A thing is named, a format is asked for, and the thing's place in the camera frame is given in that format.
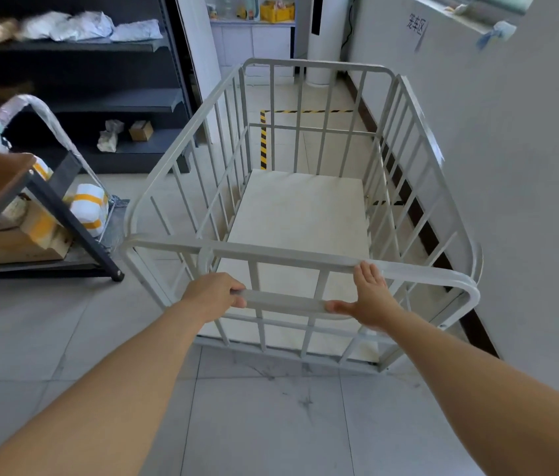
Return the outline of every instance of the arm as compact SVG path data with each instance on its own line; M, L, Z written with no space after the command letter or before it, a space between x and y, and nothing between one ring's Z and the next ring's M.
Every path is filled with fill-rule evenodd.
M475 462L490 475L559 475L559 392L404 311L377 267L354 272L358 301L329 301L407 353Z
M225 273L191 282L180 302L107 355L0 447L0 475L136 475L176 376L204 323L244 286Z

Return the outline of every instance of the left forearm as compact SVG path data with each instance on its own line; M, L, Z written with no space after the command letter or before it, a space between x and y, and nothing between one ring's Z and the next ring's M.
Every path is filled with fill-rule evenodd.
M135 475L202 323L179 302L119 346L0 448L0 474Z

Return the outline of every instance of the left hand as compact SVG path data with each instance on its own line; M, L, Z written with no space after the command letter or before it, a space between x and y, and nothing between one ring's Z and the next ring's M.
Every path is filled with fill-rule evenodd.
M199 317L203 323L207 323L223 316L229 307L246 307L243 297L231 294L231 290L242 289L245 289L244 284L226 272L212 272L192 280L180 301L197 306L200 309Z

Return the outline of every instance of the white metal frame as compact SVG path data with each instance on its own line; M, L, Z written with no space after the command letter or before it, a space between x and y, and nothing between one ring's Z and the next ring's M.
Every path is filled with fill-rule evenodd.
M250 122L247 117L246 95L244 85L244 70L250 64L266 64L271 70L270 91L270 124L267 129L271 132L270 160L267 161L270 170L275 169L273 150L275 147L275 129L288 129L295 131L295 139L299 142L300 131L321 133L321 146L317 160L317 174L321 169L324 153L326 134L337 133L347 135L347 143L341 162L339 176L344 175L349 147L352 137L367 136L373 138L371 144L371 157L363 177L364 195L366 197L366 217L368 219L368 238L370 240L370 254L375 263L390 282L390 289L403 304L410 303L409 295L420 284L432 286L445 286L452 288L445 291L444 297L432 310L426 319L436 326L446 329L454 324L463 315L469 312L478 303L480 294L477 290L477 281L482 270L482 255L480 249L470 239L456 205L451 197L445 182L438 160L442 154L427 127L418 101L411 92L407 79L394 73L383 66L307 61L307 60L271 60L250 59L242 67L234 70L214 88L212 94L205 100L188 125L165 152L157 166L149 174L141 195L133 199L127 210L125 220L126 239L122 246L122 255L132 272L141 280L150 294L159 305L164 308L177 301L175 290L183 276L196 279L201 274L215 271L221 258L239 259L248 262L252 287L243 292L247 306L255 310L255 317L229 313L226 319L243 320L258 325L260 343L249 344L233 340L226 333L220 319L215 322L220 338L198 336L197 343L213 346L229 347L246 352L264 353L285 359L299 360L302 362L325 364L340 368L348 368L368 373L386 370L402 352L387 335L376 333L368 328L361 327L358 332L351 333L347 329L337 329L327 324L321 327L316 324L317 319L335 320L339 316L327 313L323 307L322 296L328 277L331 272L351 273L353 267L360 261L354 258L309 253L286 249L275 249L248 244L228 242L229 232L238 213L240 202L244 196L248 179L252 172L251 164L251 127L262 127L261 124ZM297 103L297 123L295 126L280 126L275 124L275 66L298 66L301 75L298 77L299 98ZM330 87L326 99L323 127L306 127L301 125L302 95L304 87L303 67L328 68L331 70ZM332 90L338 71L357 71L360 82L351 124L348 130L329 129L328 118L331 110ZM359 101L363 93L366 77L369 73L380 73L388 77L391 82L385 107L380 117L376 132L355 131L355 121L359 108ZM227 115L228 139L224 134L224 123L221 114ZM194 135L203 126L207 130L207 119L216 117L219 127L221 160L214 153L214 147L209 145L209 155L213 173L213 183L203 180L199 170L194 145ZM386 169L388 160L394 156L396 160L391 170ZM299 143L295 143L295 163L293 171L297 171L297 157ZM421 163L420 175L416 174L415 162L419 160L419 152L426 155L426 160ZM188 153L194 165L196 175L189 174L184 177L197 177L200 184L204 207L206 211L196 214L196 210L183 189L182 176L179 172L176 159L181 153ZM164 210L154 197L156 190L162 190L165 177L173 171L177 189L182 196L182 201L188 213L189 220L196 234L195 237L181 237L175 234L175 228L168 220ZM393 180L394 173L402 171L397 183ZM431 174L435 194L432 196L431 207L425 207L424 216L417 224L408 239L402 238L402 220L406 218L413 201L423 205L419 193L424 188L427 176ZM400 214L394 216L394 205L399 199L401 188L405 181L413 185L413 191L407 196ZM141 207L149 202L156 208L156 212L165 228L167 236L158 237L154 234L138 233L138 215ZM405 263L407 251L412 243L418 239L421 228L430 223L432 214L438 203L442 204L442 214L453 222L451 229L445 236L440 237L438 247L429 254L423 265ZM459 246L459 253L466 255L466 270L454 271L432 267L436 259L445 250ZM177 253L182 263L182 269L175 278L173 285L167 284L157 265L149 254L150 250L170 251ZM395 260L383 260L386 253L394 251ZM319 271L315 293L312 298L287 296L260 291L258 264L279 264L299 268L310 268ZM262 311L287 313L307 317L303 324L268 319L263 317ZM273 348L266 345L265 326L278 326L283 328L301 329L305 331L304 342L301 350L288 350ZM314 332L351 337L351 342L343 354L339 356L318 355L309 352L309 342ZM352 359L352 354L357 345L362 341L374 341L379 344L380 359L378 364L362 362Z

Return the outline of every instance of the window sill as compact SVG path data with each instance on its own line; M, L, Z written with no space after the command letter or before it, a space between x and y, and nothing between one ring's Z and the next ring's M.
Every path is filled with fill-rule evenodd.
M476 31L481 35L484 35L485 33L488 33L493 29L492 24L482 23L477 20L472 20L471 18L468 18L466 15L455 15L453 12L447 10L449 5L445 5L444 3L441 3L438 0L416 0L416 1L418 1L418 3L422 3L423 5L431 9L434 9L441 15L445 15L447 18L451 18L452 20L455 20L458 23L463 24L465 27Z

